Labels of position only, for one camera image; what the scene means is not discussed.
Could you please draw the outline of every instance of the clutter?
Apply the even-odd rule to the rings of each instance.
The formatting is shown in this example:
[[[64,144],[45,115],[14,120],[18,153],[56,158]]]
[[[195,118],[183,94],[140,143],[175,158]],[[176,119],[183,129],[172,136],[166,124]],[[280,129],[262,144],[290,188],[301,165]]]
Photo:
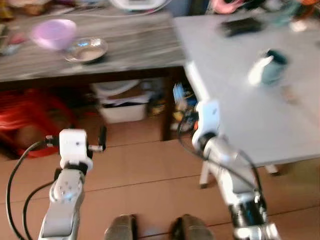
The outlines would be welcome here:
[[[75,0],[55,0],[57,4],[61,5],[67,5],[67,6],[75,6],[76,1]]]
[[[206,13],[232,14],[243,4],[244,0],[235,0],[232,2],[225,2],[224,0],[210,0]]]
[[[289,27],[294,32],[303,32],[307,29],[307,25],[306,25],[305,21],[303,21],[303,20],[291,21],[289,23]]]
[[[0,20],[10,21],[12,19],[14,19],[14,16],[13,16],[11,10],[7,6],[7,1],[0,0]]]
[[[76,0],[75,3],[81,7],[106,7],[108,0]]]
[[[9,28],[0,24],[0,54],[7,48],[9,42]]]
[[[184,112],[195,108],[198,100],[189,84],[177,83],[173,88],[173,96],[175,101],[175,112],[173,117],[176,123],[171,125],[171,130],[176,131],[178,129],[178,123],[180,123],[184,117]],[[193,125],[187,122],[183,127],[182,131],[189,131]]]
[[[263,4],[263,7],[268,10],[268,12],[275,12],[275,11],[280,11],[285,2],[280,1],[280,0],[268,0],[265,1]]]
[[[52,6],[53,0],[8,0],[10,7],[22,9],[26,14],[38,16]]]
[[[13,55],[19,50],[20,46],[20,44],[9,44],[1,53],[5,56]]]
[[[139,121],[146,117],[150,93],[139,80],[92,84],[98,110],[108,123]]]
[[[166,101],[163,97],[160,97],[159,99],[151,98],[148,108],[148,114],[149,116],[159,115],[165,110],[165,107]]]
[[[25,34],[23,32],[17,32],[11,35],[9,44],[22,44],[27,40]]]
[[[58,98],[40,90],[2,92],[0,104],[0,140],[19,155],[44,135],[59,135],[61,125],[53,121],[48,110],[59,110],[69,124],[76,123],[73,113]],[[56,151],[44,148],[29,152],[29,156],[43,157]]]
[[[313,13],[315,3],[317,3],[317,0],[303,0],[302,2],[294,0],[286,2],[282,10],[279,12],[278,17],[275,18],[274,24],[276,26],[284,26],[288,25],[292,20],[293,22],[296,22],[298,20],[305,19]],[[293,24],[292,26],[291,24],[290,26],[294,30],[304,30],[304,27],[301,26],[300,22],[297,25],[298,26],[295,26],[295,24]]]
[[[56,5],[53,7],[53,9],[50,11],[51,15],[63,15],[70,12],[73,12],[76,10],[76,7],[73,6],[64,6],[64,5]]]

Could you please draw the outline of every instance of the black object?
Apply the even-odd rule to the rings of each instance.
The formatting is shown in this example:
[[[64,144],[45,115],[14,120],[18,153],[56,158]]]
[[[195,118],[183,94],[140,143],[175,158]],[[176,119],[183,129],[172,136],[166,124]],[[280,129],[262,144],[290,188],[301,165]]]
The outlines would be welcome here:
[[[209,0],[191,0],[188,16],[204,15],[209,2]]]
[[[263,225],[267,222],[267,207],[263,196],[258,200],[230,205],[229,211],[235,228]]]
[[[55,171],[54,171],[54,177],[53,177],[54,180],[57,180],[57,179],[58,179],[61,171],[62,171],[62,168],[56,168],[56,169],[55,169]]]
[[[242,8],[246,10],[252,10],[260,7],[266,0],[246,0],[242,5]]]
[[[141,105],[141,103],[136,103],[136,102],[125,102],[120,105],[114,105],[113,103],[111,104],[102,104],[102,107],[105,109],[110,109],[110,108],[120,108],[120,107],[129,107],[129,106],[137,106]]]
[[[25,202],[24,202],[24,206],[23,206],[23,214],[22,214],[22,223],[23,223],[23,229],[24,229],[24,232],[27,236],[27,239],[28,240],[33,240],[30,233],[29,233],[29,229],[28,229],[28,225],[27,225],[27,211],[28,211],[28,205],[29,205],[29,202],[31,200],[31,198],[40,190],[52,185],[53,183],[55,182],[55,180],[51,181],[51,182],[48,182],[40,187],[38,187],[37,189],[33,190],[29,196],[26,198]]]
[[[80,162],[79,165],[74,165],[74,164],[70,164],[68,163],[65,167],[65,169],[74,169],[74,170],[79,170],[81,171],[84,175],[87,174],[87,170],[88,170],[88,165]]]
[[[240,20],[224,21],[220,28],[226,37],[232,37],[237,34],[261,31],[263,24],[253,17],[248,17]]]
[[[287,65],[289,63],[288,58],[285,57],[281,51],[270,49],[265,53],[265,57],[273,57],[272,61],[279,65]]]
[[[199,146],[202,151],[205,150],[205,147],[211,138],[216,137],[217,135],[214,132],[208,132],[199,138]]]
[[[92,159],[93,158],[93,156],[94,156],[94,152],[93,151],[91,151],[91,150],[89,150],[88,149],[88,144],[87,144],[87,146],[86,146],[86,155],[88,156],[88,158],[90,158],[90,159]]]
[[[100,128],[100,135],[99,135],[99,138],[98,138],[98,145],[102,147],[103,151],[106,149],[106,141],[107,141],[107,128],[105,126],[102,126]]]
[[[20,159],[18,160],[17,164],[15,165],[14,169],[12,170],[11,174],[10,174],[10,177],[9,177],[9,180],[8,180],[8,184],[7,184],[7,187],[6,187],[6,195],[5,195],[5,207],[6,207],[6,216],[8,218],[8,222],[9,222],[9,225],[10,227],[12,228],[14,234],[17,236],[18,239],[20,240],[26,240],[22,235],[21,233],[18,231],[15,223],[14,223],[14,220],[13,220],[13,217],[12,217],[12,212],[11,212],[11,185],[12,185],[12,181],[14,179],[14,176],[19,168],[19,166],[21,165],[21,163],[24,161],[24,159],[27,157],[28,153],[30,151],[32,151],[33,149],[41,146],[42,144],[44,144],[45,142],[44,141],[38,141],[34,144],[32,144],[30,147],[28,147],[24,153],[21,155]]]

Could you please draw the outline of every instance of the metal bowl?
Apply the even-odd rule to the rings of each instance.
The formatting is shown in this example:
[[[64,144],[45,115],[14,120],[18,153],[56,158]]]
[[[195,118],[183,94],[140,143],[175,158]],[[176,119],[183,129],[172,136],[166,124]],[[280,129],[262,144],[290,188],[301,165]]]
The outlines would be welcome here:
[[[105,40],[98,37],[77,39],[66,50],[64,58],[72,63],[88,64],[103,57],[108,50]]]

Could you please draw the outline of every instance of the white container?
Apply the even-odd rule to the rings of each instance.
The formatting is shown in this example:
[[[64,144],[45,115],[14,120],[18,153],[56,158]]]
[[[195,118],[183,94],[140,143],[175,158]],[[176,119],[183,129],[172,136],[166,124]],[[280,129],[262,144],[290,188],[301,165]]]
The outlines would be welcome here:
[[[140,83],[139,80],[108,81],[91,84],[92,90],[99,97],[122,94]]]
[[[132,122],[142,120],[146,117],[147,104],[109,108],[100,106],[98,110],[109,124]]]

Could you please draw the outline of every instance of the black cable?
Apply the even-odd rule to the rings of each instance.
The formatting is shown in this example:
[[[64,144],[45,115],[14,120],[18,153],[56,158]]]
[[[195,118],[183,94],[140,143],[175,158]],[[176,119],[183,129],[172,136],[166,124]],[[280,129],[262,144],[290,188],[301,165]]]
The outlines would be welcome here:
[[[262,193],[263,190],[262,190],[261,180],[260,180],[260,176],[259,176],[257,167],[255,166],[255,164],[252,162],[250,157],[244,151],[238,150],[238,153],[240,155],[244,156],[244,160],[246,160],[250,164],[250,167],[253,170],[253,175],[254,175],[254,178],[256,180],[256,184],[258,185],[259,192]]]
[[[33,192],[31,192],[29,194],[29,196],[26,198],[25,202],[24,202],[24,206],[23,206],[23,214],[22,214],[22,223],[23,223],[23,228],[24,228],[24,231],[25,231],[25,234],[27,236],[27,239],[28,240],[32,240],[32,237],[29,233],[29,230],[28,230],[28,225],[27,225],[27,211],[28,211],[28,204],[31,200],[31,198],[38,192],[40,191],[41,189],[44,189],[50,185],[52,185],[55,181],[51,181],[51,182],[48,182],[44,185],[41,185],[40,187],[38,187],[37,189],[33,190]]]
[[[10,227],[12,228],[12,230],[14,231],[15,235],[20,239],[20,240],[26,240],[21,233],[18,231],[18,229],[16,228],[16,225],[14,223],[13,217],[12,217],[12,213],[11,213],[11,203],[10,203],[10,194],[11,194],[11,185],[12,185],[12,180],[14,179],[14,176],[19,168],[19,166],[21,165],[21,163],[24,161],[24,159],[26,158],[26,156],[28,155],[28,153],[35,149],[36,147],[40,146],[41,144],[43,144],[43,141],[38,141],[34,144],[32,144],[30,147],[28,147],[24,153],[21,155],[20,159],[18,160],[18,162],[16,163],[14,169],[11,172],[11,175],[9,177],[8,180],[8,184],[6,187],[6,198],[5,198],[5,208],[6,208],[6,215],[8,218],[8,222]]]
[[[241,179],[244,183],[246,183],[249,187],[251,187],[254,191],[257,190],[256,186],[254,184],[252,184],[249,180],[247,180],[244,176],[241,176],[239,173],[235,172],[234,170],[232,170],[231,168],[229,168],[228,166],[221,164],[219,162],[216,162],[212,159],[208,159],[207,157],[203,156],[203,154],[198,153],[193,151],[192,149],[190,149],[189,147],[187,147],[184,143],[184,141],[182,140],[182,135],[181,135],[181,128],[182,128],[182,124],[184,123],[186,119],[186,116],[184,115],[182,120],[179,122],[178,124],[178,128],[177,128],[177,135],[178,135],[178,140],[180,142],[180,144],[182,145],[182,147],[189,153],[191,153],[192,155],[201,158],[204,161],[210,161],[211,163],[213,163],[214,165],[223,168],[225,170],[227,170],[228,172],[230,172],[232,175],[238,177],[239,179]]]

